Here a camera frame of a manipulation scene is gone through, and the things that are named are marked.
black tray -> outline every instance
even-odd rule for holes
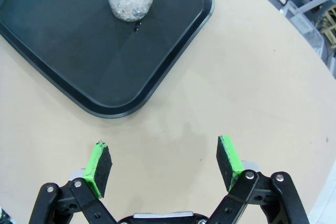
[[[0,33],[81,108],[117,118],[146,103],[213,8],[154,0],[139,24],[116,19],[108,0],[0,0]]]

green tape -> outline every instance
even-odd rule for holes
[[[236,182],[238,176],[244,171],[244,166],[238,156],[238,153],[229,136],[220,136],[222,145],[232,168],[232,178],[230,189]]]
[[[95,145],[93,152],[91,154],[91,157],[90,157],[89,164],[86,167],[85,172],[83,174],[83,179],[85,179],[86,182],[94,189],[99,199],[102,198],[102,195],[94,180],[94,176],[96,174],[99,159],[104,151],[104,148],[106,147],[107,147],[107,144],[103,142],[99,142],[98,144]]]

silver screw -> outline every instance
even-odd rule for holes
[[[82,185],[82,182],[81,181],[76,181],[75,182],[75,187],[80,187]]]
[[[48,186],[48,188],[47,188],[48,193],[52,192],[53,190],[54,190],[54,188],[52,186]]]
[[[253,174],[253,172],[247,172],[247,173],[245,174],[245,177],[246,177],[247,179],[253,179],[253,178],[254,178],[254,174]]]
[[[282,182],[282,181],[283,181],[283,176],[282,176],[281,174],[277,174],[277,175],[275,176],[275,179],[276,179],[277,181],[279,181],[279,182]]]

round table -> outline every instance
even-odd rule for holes
[[[335,81],[267,0],[215,2],[150,100],[119,119],[82,110],[0,38],[0,204],[14,219],[28,223],[40,186],[64,185],[99,140],[113,161],[103,203],[117,220],[209,216],[227,193],[219,135],[264,175],[288,172],[310,211],[336,157]],[[266,218],[253,206],[240,223]]]

green foam pad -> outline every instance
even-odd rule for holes
[[[97,143],[83,174],[83,179],[86,180],[99,199],[104,197],[111,167],[112,160],[107,144]]]
[[[229,136],[218,137],[217,162],[226,190],[230,191],[244,167]]]

